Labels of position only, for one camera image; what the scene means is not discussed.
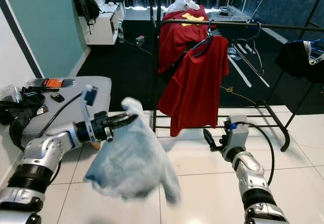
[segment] clothing rack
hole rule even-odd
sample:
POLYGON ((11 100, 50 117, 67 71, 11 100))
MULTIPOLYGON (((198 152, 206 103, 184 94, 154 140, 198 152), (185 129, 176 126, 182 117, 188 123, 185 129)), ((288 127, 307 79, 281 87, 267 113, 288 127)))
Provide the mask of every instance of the clothing rack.
MULTIPOLYGON (((154 52, 153 52, 153 64, 154 64, 154 81, 153 81, 153 90, 152 90, 152 101, 153 101, 153 116, 152 116, 152 130, 155 132, 157 128, 170 128, 169 126, 158 126, 156 125, 156 120, 157 118, 165 118, 165 117, 169 117, 169 116, 158 116, 156 115, 156 106, 157 106, 157 93, 156 93, 156 89, 157 89, 157 70, 158 70, 158 52, 159 52, 159 33, 160 33, 160 27, 164 24, 167 23, 183 23, 184 20, 182 19, 169 19, 169 20, 164 20, 161 21, 161 0, 157 0, 157 20, 155 21, 154 19, 154 14, 153 14, 153 0, 150 0, 150 18, 151 18, 151 22, 153 25, 153 29, 154 29, 154 52)), ((234 26, 234 27, 259 27, 260 24, 259 23, 241 23, 241 22, 221 22, 221 21, 213 21, 213 22, 209 22, 209 21, 190 21, 190 20, 186 20, 185 21, 188 24, 211 24, 211 25, 223 25, 223 26, 234 26)), ((289 25, 276 25, 276 24, 262 24, 261 27, 263 28, 282 28, 282 29, 294 29, 294 30, 311 30, 311 31, 321 31, 324 32, 323 28, 313 28, 313 27, 300 27, 300 26, 289 26, 289 25)), ((280 74, 272 92, 274 92, 276 86, 278 85, 279 80, 282 77, 283 72, 280 74)), ((306 95, 304 96, 303 100, 306 98, 307 94, 309 93, 310 89, 307 91, 306 95)), ((262 100, 259 101, 255 106, 241 106, 241 107, 220 107, 220 108, 255 108, 255 109, 266 109, 268 111, 267 115, 248 115, 247 117, 259 117, 259 118, 272 118, 275 122, 275 124, 266 124, 266 125, 257 125, 258 127, 279 127, 279 129, 282 131, 283 135, 285 136, 285 143, 284 145, 281 147, 281 151, 284 152, 289 144, 290 144, 290 136, 287 130, 287 127, 289 126, 291 120, 293 119, 293 117, 295 116, 295 113, 293 114, 293 116, 290 118, 290 120, 287 122, 287 124, 284 126, 281 121, 278 119, 277 115, 274 113, 274 111, 271 109, 271 107, 268 104, 268 101, 271 97, 271 95, 269 96, 269 98, 267 100, 262 100)), ((228 115, 218 115, 218 117, 228 117, 228 115)), ((190 127, 190 128, 212 128, 211 126, 204 126, 204 127, 190 127)))

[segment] white tile floor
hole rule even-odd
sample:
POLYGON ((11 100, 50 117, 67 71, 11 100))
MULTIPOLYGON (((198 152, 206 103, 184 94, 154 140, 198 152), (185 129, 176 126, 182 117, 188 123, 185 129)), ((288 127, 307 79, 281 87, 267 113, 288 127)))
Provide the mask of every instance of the white tile floor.
MULTIPOLYGON (((285 123, 291 113, 285 106, 273 106, 285 123)), ((219 114, 255 115, 255 109, 220 109, 219 114)), ((149 122, 149 112, 145 112, 149 122)), ((253 123, 272 123, 269 119, 249 118, 253 123)), ((169 120, 159 118, 159 125, 169 120)), ((324 115, 296 116, 289 126, 291 144, 286 152, 280 147, 284 137, 274 128, 265 128, 275 151, 271 191, 292 224, 324 223, 324 115)), ((215 141, 222 129, 211 130, 215 141)), ((183 200, 178 206, 166 204, 164 191, 156 188, 146 201, 127 201, 101 196, 83 177, 96 156, 89 145, 67 154, 55 182, 46 192, 41 216, 52 224, 212 224, 243 223, 244 210, 237 179, 231 164, 218 152, 210 152, 201 129, 183 130, 176 138, 168 129, 157 136, 179 176, 183 200)), ((271 166, 266 141, 250 129, 247 150, 263 164, 266 178, 271 166)))

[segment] light blue cloth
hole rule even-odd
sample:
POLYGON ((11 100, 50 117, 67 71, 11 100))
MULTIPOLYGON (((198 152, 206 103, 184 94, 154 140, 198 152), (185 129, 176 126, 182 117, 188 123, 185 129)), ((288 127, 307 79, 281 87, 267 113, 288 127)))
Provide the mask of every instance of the light blue cloth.
POLYGON ((161 183, 166 199, 178 203, 181 190, 178 177, 154 132, 145 123, 139 101, 125 98, 122 107, 138 114, 131 124, 114 130, 112 142, 105 142, 91 164, 85 180, 105 195, 124 199, 145 198, 161 183))

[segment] red t-shirt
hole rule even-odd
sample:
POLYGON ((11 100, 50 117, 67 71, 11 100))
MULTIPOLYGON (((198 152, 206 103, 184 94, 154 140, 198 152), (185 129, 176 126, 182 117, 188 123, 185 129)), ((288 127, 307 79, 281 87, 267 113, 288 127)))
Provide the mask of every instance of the red t-shirt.
POLYGON ((172 137, 187 127, 216 127, 222 76, 228 74, 228 40, 214 36, 208 50, 201 45, 190 50, 164 91, 158 108, 171 116, 172 137))
MULTIPOLYGON (((189 9, 184 12, 166 14, 163 20, 166 19, 208 21, 203 6, 200 6, 199 10, 189 9)), ((161 26, 158 72, 163 73, 176 63, 186 50, 188 42, 198 43, 206 38, 207 27, 207 25, 195 24, 184 26, 182 23, 167 23, 161 26)))

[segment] wire hanger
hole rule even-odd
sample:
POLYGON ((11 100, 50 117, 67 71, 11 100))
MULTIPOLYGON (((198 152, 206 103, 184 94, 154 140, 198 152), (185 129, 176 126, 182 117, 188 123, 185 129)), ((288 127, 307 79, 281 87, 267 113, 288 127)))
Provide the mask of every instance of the wire hanger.
POLYGON ((243 60, 251 67, 251 69, 259 76, 262 77, 264 74, 264 69, 263 69, 263 65, 262 65, 262 61, 261 61, 261 57, 259 55, 258 50, 256 49, 256 45, 255 45, 255 39, 259 36, 261 29, 262 29, 262 25, 260 22, 256 22, 259 25, 259 30, 256 33, 256 35, 252 36, 251 38, 237 38, 232 42, 232 46, 233 48, 237 51, 237 53, 243 58, 243 60), (248 59, 244 56, 243 53, 249 53, 249 54, 256 54, 258 56, 259 59, 259 63, 260 63, 260 68, 257 69, 254 67, 254 65, 252 65, 248 59))
POLYGON ((212 43, 212 41, 213 41, 213 38, 214 38, 214 36, 212 35, 212 31, 211 31, 211 23, 214 21, 214 19, 212 19, 211 21, 209 21, 209 23, 208 23, 208 28, 207 28, 207 37, 204 39, 204 40, 202 40, 202 41, 200 41, 198 44, 196 44, 193 48, 192 48, 192 50, 194 50, 194 49, 196 49, 196 48, 198 48, 199 46, 201 46, 201 45, 208 45, 203 51, 201 51, 201 52, 198 52, 198 53, 194 53, 194 57, 196 58, 196 57, 199 57, 200 55, 202 55, 203 53, 205 53, 207 50, 208 50, 208 48, 209 48, 209 45, 212 43))

